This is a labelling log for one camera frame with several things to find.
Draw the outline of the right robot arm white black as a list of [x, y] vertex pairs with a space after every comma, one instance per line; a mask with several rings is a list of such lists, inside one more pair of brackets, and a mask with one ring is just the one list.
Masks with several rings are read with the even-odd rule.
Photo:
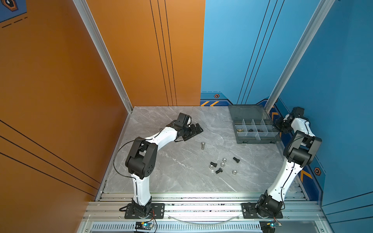
[[294, 178], [314, 160], [322, 139], [311, 130], [310, 121], [304, 116], [304, 108], [294, 107], [292, 111], [275, 122], [283, 132], [293, 132], [283, 150], [284, 163], [274, 183], [262, 194], [255, 206], [260, 218], [277, 217], [285, 209], [285, 196]]

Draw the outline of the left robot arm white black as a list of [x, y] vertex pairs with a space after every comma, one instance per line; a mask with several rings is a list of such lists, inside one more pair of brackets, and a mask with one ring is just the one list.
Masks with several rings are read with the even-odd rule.
[[134, 187], [130, 211], [140, 217], [148, 217], [151, 214], [150, 175], [155, 168], [158, 151], [170, 142], [178, 142], [180, 137], [187, 141], [203, 131], [198, 123], [183, 124], [175, 120], [153, 136], [137, 137], [134, 140], [125, 162]]

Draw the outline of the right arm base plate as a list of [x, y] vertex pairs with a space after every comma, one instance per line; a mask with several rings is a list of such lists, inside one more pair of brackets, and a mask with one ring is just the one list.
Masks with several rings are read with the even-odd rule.
[[280, 202], [279, 207], [272, 208], [269, 206], [262, 205], [259, 208], [257, 208], [257, 203], [242, 203], [241, 204], [241, 210], [243, 214], [244, 219], [260, 219], [260, 218], [279, 218], [282, 219], [283, 213], [282, 213], [282, 206], [283, 203]]

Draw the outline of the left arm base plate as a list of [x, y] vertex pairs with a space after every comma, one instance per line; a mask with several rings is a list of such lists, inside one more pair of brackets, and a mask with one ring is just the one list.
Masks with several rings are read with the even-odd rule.
[[128, 204], [124, 218], [125, 219], [163, 219], [165, 213], [164, 203], [152, 203], [147, 206], [140, 206], [136, 203]]

